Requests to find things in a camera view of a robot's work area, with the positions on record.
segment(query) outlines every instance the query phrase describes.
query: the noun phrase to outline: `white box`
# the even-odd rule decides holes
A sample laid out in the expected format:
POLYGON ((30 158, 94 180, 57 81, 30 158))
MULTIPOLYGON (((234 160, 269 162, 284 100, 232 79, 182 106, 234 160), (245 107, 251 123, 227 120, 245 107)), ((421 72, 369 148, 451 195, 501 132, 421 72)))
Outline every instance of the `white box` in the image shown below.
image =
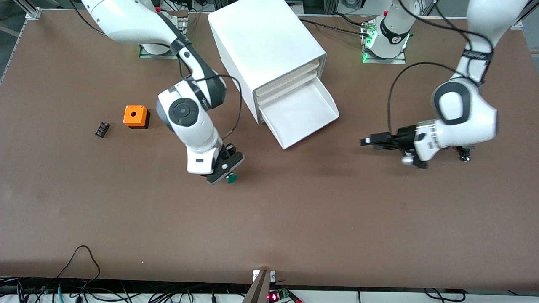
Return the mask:
POLYGON ((285 1, 240 0, 208 20, 221 61, 240 82, 245 103, 283 149, 338 118, 320 82, 326 52, 285 1))

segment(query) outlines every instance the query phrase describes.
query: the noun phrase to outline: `brown table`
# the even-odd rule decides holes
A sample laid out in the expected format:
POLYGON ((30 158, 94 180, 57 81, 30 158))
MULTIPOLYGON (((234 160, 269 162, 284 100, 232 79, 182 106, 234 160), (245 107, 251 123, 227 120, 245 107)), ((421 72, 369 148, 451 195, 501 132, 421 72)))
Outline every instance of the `brown table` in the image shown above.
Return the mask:
MULTIPOLYGON (((358 145, 386 129, 403 66, 362 64, 357 36, 307 27, 328 52, 322 81, 341 116, 282 150, 244 109, 230 136, 246 155, 239 180, 210 186, 186 172, 185 146, 153 110, 179 81, 175 60, 139 59, 73 11, 29 21, 0 87, 0 275, 55 277, 86 244, 103 278, 248 283, 266 266, 290 285, 539 290, 539 81, 522 32, 503 36, 482 90, 498 137, 469 163, 440 151, 418 170, 358 145), (150 108, 149 130, 122 124, 128 104, 150 108), (112 123, 105 139, 94 136, 101 121, 112 123)), ((456 65, 456 33, 417 22, 413 32, 408 63, 456 65)), ((189 36, 226 72, 206 15, 189 36)), ((434 118, 431 93, 449 76, 408 71, 394 127, 434 118)), ((222 134, 238 109, 227 84, 210 113, 222 134)), ((66 272, 94 274, 87 254, 66 272)))

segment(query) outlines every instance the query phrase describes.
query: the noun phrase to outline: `green round tip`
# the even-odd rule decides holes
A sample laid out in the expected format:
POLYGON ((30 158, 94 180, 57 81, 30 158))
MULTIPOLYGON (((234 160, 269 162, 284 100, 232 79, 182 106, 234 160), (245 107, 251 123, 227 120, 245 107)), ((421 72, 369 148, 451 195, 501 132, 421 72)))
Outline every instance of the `green round tip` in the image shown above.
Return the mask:
POLYGON ((226 177, 226 181, 229 183, 229 184, 232 184, 234 183, 236 180, 238 179, 238 176, 234 173, 230 173, 227 177, 226 177))

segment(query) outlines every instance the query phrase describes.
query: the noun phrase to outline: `table surface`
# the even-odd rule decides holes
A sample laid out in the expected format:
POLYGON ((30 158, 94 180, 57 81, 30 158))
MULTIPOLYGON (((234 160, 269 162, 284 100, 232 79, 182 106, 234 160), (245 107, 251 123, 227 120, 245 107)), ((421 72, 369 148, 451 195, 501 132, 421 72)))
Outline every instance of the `table surface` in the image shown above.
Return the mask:
MULTIPOLYGON (((307 27, 328 53, 322 82, 340 117, 282 150, 244 108, 227 140, 246 155, 239 180, 210 186, 186 172, 185 146, 154 112, 179 81, 177 61, 139 59, 73 11, 28 21, 0 87, 0 275, 55 277, 85 244, 102 278, 248 283, 265 267, 290 285, 539 290, 539 81, 522 32, 503 36, 482 89, 499 110, 497 138, 469 163, 442 150, 418 170, 358 144, 386 130, 404 66, 363 64, 357 36, 307 27), (148 130, 122 124, 129 104, 150 108, 148 130), (101 121, 112 124, 104 139, 101 121)), ((409 64, 456 65, 458 34, 418 22, 413 33, 409 64)), ((207 15, 188 36, 226 72, 207 15)), ((434 118, 430 96, 450 75, 409 70, 394 127, 434 118)), ((226 82, 210 112, 222 134, 239 98, 226 82)), ((87 253, 65 273, 93 275, 87 253)))

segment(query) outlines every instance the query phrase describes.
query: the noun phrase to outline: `orange box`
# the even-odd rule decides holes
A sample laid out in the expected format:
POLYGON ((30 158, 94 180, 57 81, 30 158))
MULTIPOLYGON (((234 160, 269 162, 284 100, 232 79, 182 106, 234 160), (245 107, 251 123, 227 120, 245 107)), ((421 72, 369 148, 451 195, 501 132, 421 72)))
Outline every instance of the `orange box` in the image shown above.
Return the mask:
POLYGON ((123 114, 123 124, 131 129, 148 129, 150 112, 144 105, 128 105, 123 114))

